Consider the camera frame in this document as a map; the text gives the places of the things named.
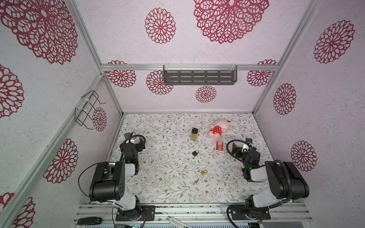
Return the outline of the black device on rail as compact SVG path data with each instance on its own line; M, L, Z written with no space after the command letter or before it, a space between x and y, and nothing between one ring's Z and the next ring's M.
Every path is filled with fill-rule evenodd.
M99 225L101 222L101 217L86 217L80 218L77 222L77 225Z

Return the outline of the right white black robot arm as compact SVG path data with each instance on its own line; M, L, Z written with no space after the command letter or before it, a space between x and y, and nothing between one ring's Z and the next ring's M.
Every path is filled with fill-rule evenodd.
M229 155L243 163L248 182L268 182L264 191L249 196L243 207L249 211L267 211L291 200L307 198L309 186L292 162L274 160L259 165L261 154L251 143L232 140L226 145Z

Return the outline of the small black padlock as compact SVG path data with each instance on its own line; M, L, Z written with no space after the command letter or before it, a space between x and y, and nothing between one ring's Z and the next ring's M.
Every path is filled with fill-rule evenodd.
M192 152L192 155L193 155L194 157L196 157L198 154L199 154L199 151L198 151L198 150L196 150L196 151Z

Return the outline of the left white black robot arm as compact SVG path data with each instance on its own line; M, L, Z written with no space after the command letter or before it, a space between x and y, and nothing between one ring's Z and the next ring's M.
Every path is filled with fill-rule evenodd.
M144 136L131 135L120 144L120 160L95 164L96 169L88 192L90 200L116 205L117 215L123 219L138 220L142 217L140 200L128 192L125 179L138 175L138 153L145 148L145 143Z

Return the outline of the pink plush toy red dress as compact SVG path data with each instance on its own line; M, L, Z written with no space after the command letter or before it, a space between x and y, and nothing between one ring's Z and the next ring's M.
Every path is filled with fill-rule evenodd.
M229 122L225 119L218 119L210 126L208 135L213 139L220 139L221 135L229 129Z

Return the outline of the red playing card box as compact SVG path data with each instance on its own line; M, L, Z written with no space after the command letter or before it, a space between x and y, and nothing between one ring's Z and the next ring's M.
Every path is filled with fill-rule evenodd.
M222 141L216 141L215 151L217 153L224 153L224 142L222 142Z

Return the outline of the grey metal wall shelf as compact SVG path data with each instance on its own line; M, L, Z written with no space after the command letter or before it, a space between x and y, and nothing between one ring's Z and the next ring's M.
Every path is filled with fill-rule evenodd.
M237 82L237 70L230 69L170 69L163 66L163 83L169 86L231 86Z

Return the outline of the spice jar with black lid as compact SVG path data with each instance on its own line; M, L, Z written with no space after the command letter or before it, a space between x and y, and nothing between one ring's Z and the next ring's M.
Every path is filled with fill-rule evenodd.
M191 140L196 142L197 141L197 138L198 138L198 129L197 128L193 128L192 131L191 131Z

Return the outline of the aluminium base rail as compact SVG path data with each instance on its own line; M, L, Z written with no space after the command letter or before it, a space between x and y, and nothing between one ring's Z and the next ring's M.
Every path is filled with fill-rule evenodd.
M198 204L142 204L144 214L136 219L126 218L109 204L81 204L72 224L76 225L79 219L98 217L102 219L102 225L140 225L145 227L155 224L168 223L168 217L179 220L182 223L193 226L227 224L234 222L237 226L244 223L263 222L304 222L313 221L309 210L304 203L288 203L276 207L258 215L256 219L248 218L240 209L228 210L228 203L198 203Z

